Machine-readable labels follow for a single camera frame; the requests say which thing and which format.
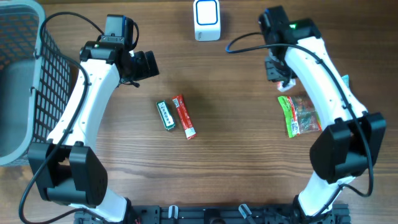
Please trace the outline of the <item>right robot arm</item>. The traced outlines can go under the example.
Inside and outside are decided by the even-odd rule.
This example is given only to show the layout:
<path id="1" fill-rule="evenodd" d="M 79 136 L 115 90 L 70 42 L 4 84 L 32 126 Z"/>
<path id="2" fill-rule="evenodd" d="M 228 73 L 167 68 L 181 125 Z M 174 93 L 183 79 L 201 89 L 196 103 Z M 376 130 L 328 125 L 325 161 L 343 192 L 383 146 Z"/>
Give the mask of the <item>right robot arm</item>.
<path id="1" fill-rule="evenodd" d="M 317 113 L 322 133 L 310 148 L 314 172 L 294 199 L 292 219 L 310 223 L 324 219 L 332 203 L 364 172 L 373 191 L 373 167 L 386 130 L 380 113 L 368 113 L 344 84 L 331 62 L 322 35 L 311 19 L 290 21 L 282 6 L 259 16 L 269 56 L 267 79 L 287 85 L 298 78 Z"/>

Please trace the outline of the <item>dark green gum pack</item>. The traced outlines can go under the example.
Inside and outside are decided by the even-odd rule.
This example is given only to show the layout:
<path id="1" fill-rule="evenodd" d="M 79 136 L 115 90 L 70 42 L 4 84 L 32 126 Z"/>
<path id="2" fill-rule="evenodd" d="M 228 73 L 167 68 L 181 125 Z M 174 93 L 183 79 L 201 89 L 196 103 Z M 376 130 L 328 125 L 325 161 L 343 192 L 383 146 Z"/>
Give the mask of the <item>dark green gum pack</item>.
<path id="1" fill-rule="evenodd" d="M 163 122 L 164 128 L 167 131 L 170 131 L 175 127 L 175 121 L 174 118 L 169 110 L 169 107 L 167 103 L 163 101 L 158 101 L 156 103 L 156 107 L 158 109 L 158 112 L 160 114 L 161 120 Z"/>

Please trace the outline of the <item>white barcode scanner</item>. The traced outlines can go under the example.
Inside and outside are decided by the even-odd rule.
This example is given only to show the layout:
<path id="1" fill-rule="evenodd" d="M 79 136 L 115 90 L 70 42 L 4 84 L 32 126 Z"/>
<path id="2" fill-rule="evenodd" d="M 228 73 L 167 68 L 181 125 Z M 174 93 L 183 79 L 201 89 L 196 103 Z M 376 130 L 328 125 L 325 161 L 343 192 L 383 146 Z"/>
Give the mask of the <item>white barcode scanner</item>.
<path id="1" fill-rule="evenodd" d="M 219 0 L 194 0 L 193 21 L 195 40 L 216 41 L 221 37 L 221 15 Z"/>

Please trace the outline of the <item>grey plastic shopping basket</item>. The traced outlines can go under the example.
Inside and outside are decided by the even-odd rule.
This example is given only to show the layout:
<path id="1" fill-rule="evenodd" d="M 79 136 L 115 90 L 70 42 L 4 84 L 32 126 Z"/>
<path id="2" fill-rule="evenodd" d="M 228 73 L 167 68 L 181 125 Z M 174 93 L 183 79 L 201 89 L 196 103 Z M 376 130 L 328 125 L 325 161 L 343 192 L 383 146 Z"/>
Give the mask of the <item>grey plastic shopping basket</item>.
<path id="1" fill-rule="evenodd" d="M 33 142 L 45 142 L 64 112 L 71 91 L 66 60 L 45 30 L 35 1 L 1 1 L 1 166 L 25 166 Z"/>

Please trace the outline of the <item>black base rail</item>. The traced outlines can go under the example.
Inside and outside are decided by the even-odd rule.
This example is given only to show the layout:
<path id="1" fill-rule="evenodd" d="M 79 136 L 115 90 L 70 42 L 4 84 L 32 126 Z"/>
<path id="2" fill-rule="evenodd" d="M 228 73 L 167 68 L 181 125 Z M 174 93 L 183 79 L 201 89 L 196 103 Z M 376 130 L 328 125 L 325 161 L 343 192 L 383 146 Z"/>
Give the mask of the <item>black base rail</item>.
<path id="1" fill-rule="evenodd" d="M 244 218 L 238 207 L 160 207 L 133 206 L 129 223 L 142 224 L 205 224 L 205 223 L 290 223 L 289 204 L 250 206 Z"/>

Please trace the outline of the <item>green snack bag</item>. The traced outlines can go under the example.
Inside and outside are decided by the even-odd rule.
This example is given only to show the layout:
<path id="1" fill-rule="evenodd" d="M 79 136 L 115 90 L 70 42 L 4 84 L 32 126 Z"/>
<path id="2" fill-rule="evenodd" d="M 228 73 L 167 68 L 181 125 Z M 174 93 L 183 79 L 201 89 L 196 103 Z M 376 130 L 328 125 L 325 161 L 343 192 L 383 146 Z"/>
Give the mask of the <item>green snack bag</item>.
<path id="1" fill-rule="evenodd" d="M 289 138 L 322 130 L 317 111 L 307 95 L 284 95 L 277 99 L 284 112 Z"/>

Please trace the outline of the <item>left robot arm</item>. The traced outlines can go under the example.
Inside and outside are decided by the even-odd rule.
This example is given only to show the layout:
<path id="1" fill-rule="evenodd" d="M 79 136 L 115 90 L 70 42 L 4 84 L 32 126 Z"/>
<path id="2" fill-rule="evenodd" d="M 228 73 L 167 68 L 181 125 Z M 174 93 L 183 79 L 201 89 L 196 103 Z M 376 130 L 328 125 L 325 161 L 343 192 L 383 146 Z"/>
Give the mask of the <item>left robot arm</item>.
<path id="1" fill-rule="evenodd" d="M 42 200 L 69 206 L 101 223 L 137 223 L 131 201 L 108 187 L 108 174 L 95 154 L 100 122 L 113 91 L 139 86 L 159 74 L 153 52 L 137 51 L 139 28 L 130 18 L 108 15 L 95 41 L 75 62 L 79 71 L 64 112 L 45 142 L 29 146 L 28 160 Z"/>

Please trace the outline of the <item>teal white snack packet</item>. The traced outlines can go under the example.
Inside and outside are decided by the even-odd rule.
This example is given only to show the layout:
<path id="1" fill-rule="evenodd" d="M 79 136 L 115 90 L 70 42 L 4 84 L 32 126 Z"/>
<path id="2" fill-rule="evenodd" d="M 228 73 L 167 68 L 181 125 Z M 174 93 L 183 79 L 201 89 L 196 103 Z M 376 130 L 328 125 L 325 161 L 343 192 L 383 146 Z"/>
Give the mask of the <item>teal white snack packet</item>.
<path id="1" fill-rule="evenodd" d="M 343 83 L 345 84 L 345 86 L 346 86 L 348 89 L 350 89 L 350 87 L 349 87 L 349 75 L 343 75 L 343 76 L 341 77 L 341 79 L 343 80 Z"/>

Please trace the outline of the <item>red long stick packet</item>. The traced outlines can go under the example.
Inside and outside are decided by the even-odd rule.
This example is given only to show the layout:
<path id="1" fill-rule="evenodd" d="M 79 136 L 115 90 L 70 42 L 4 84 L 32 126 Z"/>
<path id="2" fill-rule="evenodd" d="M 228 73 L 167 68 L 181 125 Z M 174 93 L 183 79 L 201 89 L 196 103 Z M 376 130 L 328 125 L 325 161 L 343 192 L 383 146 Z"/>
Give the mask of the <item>red long stick packet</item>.
<path id="1" fill-rule="evenodd" d="M 177 109 L 177 113 L 180 117 L 186 138 L 187 139 L 194 138 L 197 135 L 197 133 L 193 127 L 193 123 L 190 119 L 190 115 L 185 106 L 183 95 L 177 95 L 177 96 L 173 97 L 172 101 Z"/>

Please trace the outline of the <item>red small box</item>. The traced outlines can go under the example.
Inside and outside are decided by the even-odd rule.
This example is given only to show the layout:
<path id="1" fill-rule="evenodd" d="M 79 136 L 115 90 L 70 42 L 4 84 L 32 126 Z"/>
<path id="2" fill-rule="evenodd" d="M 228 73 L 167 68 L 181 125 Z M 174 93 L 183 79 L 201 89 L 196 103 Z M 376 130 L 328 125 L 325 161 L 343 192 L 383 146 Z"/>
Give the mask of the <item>red small box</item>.
<path id="1" fill-rule="evenodd" d="M 290 79 L 289 81 L 279 81 L 277 82 L 277 89 L 280 92 L 285 92 L 290 90 L 296 85 L 295 79 Z"/>

